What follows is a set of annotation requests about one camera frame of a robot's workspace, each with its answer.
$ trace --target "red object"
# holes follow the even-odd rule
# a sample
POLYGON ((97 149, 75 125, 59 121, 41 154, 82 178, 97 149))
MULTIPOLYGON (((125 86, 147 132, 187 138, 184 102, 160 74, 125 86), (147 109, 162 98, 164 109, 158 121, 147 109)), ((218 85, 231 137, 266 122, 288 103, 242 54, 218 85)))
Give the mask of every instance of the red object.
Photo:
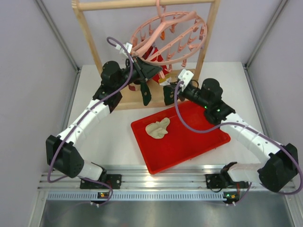
MULTIPOLYGON (((204 117, 204 108, 186 101, 179 104, 179 109, 185 122, 192 128, 206 130, 213 127, 204 117)), ((150 174, 161 172, 231 140, 220 129, 205 134, 190 131, 179 120, 175 107, 137 120, 131 127, 150 174), (166 129, 168 134, 159 140, 149 136, 145 127, 165 117, 170 119, 166 129)))
MULTIPOLYGON (((158 48, 155 47, 155 46, 151 46, 148 51, 142 56, 144 59, 147 59, 149 56, 151 56, 152 54, 158 52, 158 48)), ((155 61, 157 60, 158 62, 160 61, 163 61, 163 57, 161 55, 159 55, 157 58, 154 58, 152 59, 152 61, 155 61)), ((166 75, 168 74, 168 71, 167 71, 167 66, 166 65, 162 65, 162 68, 163 68, 163 74, 166 75)), ((157 83, 159 83, 159 79, 160 79, 160 76, 159 74, 157 74, 156 76, 154 76, 152 78, 154 81, 156 81, 157 83)))

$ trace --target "wooden frame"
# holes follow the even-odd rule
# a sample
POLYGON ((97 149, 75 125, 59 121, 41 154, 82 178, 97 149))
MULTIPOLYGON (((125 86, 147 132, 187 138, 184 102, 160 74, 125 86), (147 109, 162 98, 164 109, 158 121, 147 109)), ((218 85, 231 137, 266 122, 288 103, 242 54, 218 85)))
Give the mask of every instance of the wooden frame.
MULTIPOLYGON (((197 65, 194 70, 195 79, 199 79, 201 69, 203 66, 204 58, 208 48, 208 44, 212 35, 214 22, 220 5, 220 0, 160 0, 160 5, 169 6, 169 5, 180 5, 180 4, 194 4, 194 3, 211 3, 207 17, 207 37, 204 44, 204 48, 200 50, 199 57, 197 60, 197 65)), ((84 16, 84 11, 93 11, 93 10, 105 10, 105 9, 125 9, 125 8, 138 8, 138 7, 148 7, 156 6, 155 0, 112 0, 104 2, 79 2, 79 0, 71 1, 72 8, 78 19, 80 27, 84 33, 91 54, 93 56, 94 62, 98 69, 99 74, 102 72, 102 63, 99 57, 98 51, 96 49, 93 37, 91 35, 89 25, 84 16)), ((148 106, 144 106, 142 102, 142 96, 140 92, 133 92, 129 89, 123 89, 122 100, 116 109, 136 109, 136 108, 145 108, 145 107, 160 107, 164 106, 164 97, 162 87, 159 86, 156 82, 151 80, 149 82, 149 87, 151 90, 152 100, 148 106)))

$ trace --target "purple cable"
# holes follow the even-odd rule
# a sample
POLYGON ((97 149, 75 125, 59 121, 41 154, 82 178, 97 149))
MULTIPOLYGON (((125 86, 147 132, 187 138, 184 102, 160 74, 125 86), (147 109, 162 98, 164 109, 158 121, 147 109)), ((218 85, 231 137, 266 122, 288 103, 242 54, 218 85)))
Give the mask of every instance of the purple cable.
MULTIPOLYGON (((240 126, 240 127, 245 128, 245 125, 244 125, 244 124, 235 123, 235 122, 221 123, 221 124, 218 124, 218 125, 216 125, 216 126, 210 128, 210 129, 208 129, 208 130, 196 130, 196 129, 191 128, 191 127, 190 127, 188 124, 186 124, 186 122, 183 120, 183 118, 182 118, 182 116, 181 116, 181 114, 180 114, 179 108, 178 108, 178 103, 177 103, 177 101, 178 101, 178 89, 179 89, 180 85, 183 84, 183 83, 184 83, 183 81, 180 81, 180 82, 177 84, 177 86, 176 86, 176 88, 175 88, 174 101, 175 101, 175 108, 176 108, 177 115, 178 115, 180 121, 183 123, 183 125, 184 125, 187 129, 189 129, 189 130, 191 130, 191 131, 193 131, 193 132, 196 132, 196 133, 208 133, 208 132, 211 132, 211 131, 213 131, 213 130, 215 130, 215 129, 218 129, 218 128, 220 128, 221 126, 224 126, 224 125, 236 125, 236 126, 240 126)), ((258 134, 258 131, 254 130, 254 129, 250 128, 250 127, 246 127, 246 129, 249 130, 249 131, 251 131, 251 132, 253 132, 253 133, 255 133, 255 134, 258 134)), ((274 144, 274 145, 275 145, 276 147, 278 147, 279 149, 281 149, 281 150, 287 155, 287 157, 289 157, 289 159, 293 162, 294 166, 296 167, 296 169, 298 170, 298 173, 299 173, 299 175, 300 175, 300 185, 299 185, 298 189, 296 189, 296 190, 293 191, 293 192, 278 192, 278 193, 279 193, 279 194, 282 194, 282 195, 294 195, 294 194, 299 193, 299 192, 302 190, 302 188, 303 188, 303 173, 302 173, 302 170, 301 170, 301 168, 299 167, 298 163, 296 162, 296 160, 287 152, 287 150, 286 150, 284 147, 282 147, 280 144, 278 144, 277 142, 275 142, 273 139, 271 139, 271 138, 269 138, 269 137, 267 137, 267 136, 265 136, 265 135, 263 135, 263 134, 259 134, 259 136, 262 137, 263 139, 267 140, 268 142, 274 144)))
MULTIPOLYGON (((248 191, 251 188, 251 185, 252 185, 252 183, 250 183, 248 185, 248 188, 246 189, 245 193, 242 195, 242 197, 237 202, 235 202, 235 204, 238 204, 240 201, 242 201, 247 196, 248 191)), ((224 203, 224 204, 222 204, 222 203, 213 203, 213 202, 207 202, 207 203, 210 203, 210 204, 213 204, 213 205, 225 206, 225 207, 228 207, 230 205, 230 204, 227 204, 227 203, 224 203)))
MULTIPOLYGON (((109 193, 109 196, 108 196, 107 200, 104 203, 99 204, 99 206, 105 205, 112 198, 114 191, 106 183, 102 183, 102 182, 99 182, 99 181, 94 181, 94 180, 91 180, 91 179, 88 179, 88 178, 82 178, 82 180, 90 181, 90 182, 93 182, 93 183, 98 183, 98 184, 103 185, 103 186, 105 186, 105 187, 107 187, 109 189, 110 193, 109 193)), ((62 218, 67 212, 69 212, 70 210, 74 209, 75 207, 77 207, 79 205, 82 205, 82 204, 89 204, 89 203, 90 203, 89 201, 78 202, 77 204, 69 207, 67 210, 65 210, 62 214, 60 214, 59 216, 57 216, 55 219, 51 219, 50 218, 49 209, 47 209, 47 211, 46 211, 47 219, 48 219, 49 222, 54 223, 54 222, 58 221, 60 218, 62 218)))
POLYGON ((114 47, 116 47, 117 45, 116 44, 114 44, 114 43, 112 43, 110 40, 114 40, 112 37, 107 37, 106 38, 106 41, 110 44, 110 45, 112 45, 112 46, 114 46, 114 47))

